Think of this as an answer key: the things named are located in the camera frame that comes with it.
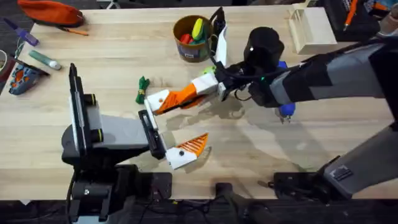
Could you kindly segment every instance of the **orange pencil case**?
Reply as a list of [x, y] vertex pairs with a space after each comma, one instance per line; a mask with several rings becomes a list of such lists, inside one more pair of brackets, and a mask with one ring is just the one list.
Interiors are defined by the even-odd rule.
[[60, 2], [18, 0], [18, 5], [38, 24], [73, 28], [85, 21], [81, 11]]

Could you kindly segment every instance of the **green tube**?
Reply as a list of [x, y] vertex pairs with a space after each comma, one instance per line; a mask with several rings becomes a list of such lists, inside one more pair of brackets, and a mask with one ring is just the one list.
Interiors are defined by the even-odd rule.
[[36, 59], [36, 60], [42, 62], [43, 64], [45, 64], [45, 65], [47, 65], [47, 66], [49, 66], [50, 68], [53, 68], [53, 69], [55, 69], [55, 70], [60, 70], [61, 67], [62, 67], [56, 60], [51, 59], [51, 58], [49, 58], [49, 57], [47, 57], [47, 56], [45, 56], [45, 55], [43, 55], [43, 54], [40, 54], [40, 53], [38, 53], [38, 52], [35, 51], [35, 50], [31, 50], [31, 51], [29, 52], [29, 55], [30, 55], [32, 58], [34, 58], [34, 59]]

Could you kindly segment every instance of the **cup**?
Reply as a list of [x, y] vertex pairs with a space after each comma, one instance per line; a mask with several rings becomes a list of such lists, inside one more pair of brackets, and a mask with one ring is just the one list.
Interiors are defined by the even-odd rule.
[[210, 48], [213, 26], [207, 18], [198, 15], [185, 16], [178, 20], [173, 28], [174, 39], [177, 44], [180, 57], [187, 62], [202, 62], [209, 57], [210, 50], [206, 48], [205, 43], [190, 45], [184, 44], [180, 41], [182, 35], [192, 33], [193, 26], [199, 18], [203, 19], [205, 29], [204, 33], [207, 35], [207, 42]]

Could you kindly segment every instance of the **wooden tabletop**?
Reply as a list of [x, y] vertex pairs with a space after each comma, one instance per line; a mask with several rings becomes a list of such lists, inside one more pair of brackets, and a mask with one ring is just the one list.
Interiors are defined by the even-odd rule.
[[[281, 60], [289, 66], [304, 56], [294, 53], [287, 19], [291, 6], [226, 7], [228, 64], [243, 59], [253, 28], [275, 29], [285, 44]], [[138, 118], [138, 79], [150, 78], [148, 94], [180, 90], [210, 61], [187, 63], [178, 56], [172, 35], [179, 18], [209, 17], [215, 7], [83, 11], [90, 36], [35, 25], [35, 49], [58, 60], [58, 72], [28, 56], [19, 59], [51, 73], [21, 96], [6, 89], [0, 96], [0, 199], [64, 199], [72, 167], [61, 160], [61, 136], [71, 123], [68, 68], [75, 63], [87, 93], [95, 93], [101, 112]], [[281, 124], [274, 110], [230, 97], [190, 110], [156, 117], [160, 130], [176, 143], [209, 132], [207, 149], [196, 162], [172, 170], [147, 152], [126, 163], [144, 171], [173, 173], [173, 198], [210, 198], [217, 182], [231, 182], [246, 197], [275, 198], [258, 181], [277, 171], [317, 170], [387, 126], [392, 116], [384, 100], [350, 98], [299, 103], [291, 124]], [[368, 188], [356, 198], [398, 198], [398, 181]]]

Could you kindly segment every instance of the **small wooden box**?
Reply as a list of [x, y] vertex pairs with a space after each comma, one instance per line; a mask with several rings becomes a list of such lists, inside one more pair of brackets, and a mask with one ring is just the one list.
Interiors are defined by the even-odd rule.
[[322, 7], [294, 10], [289, 18], [289, 27], [296, 52], [300, 55], [327, 53], [337, 45]]

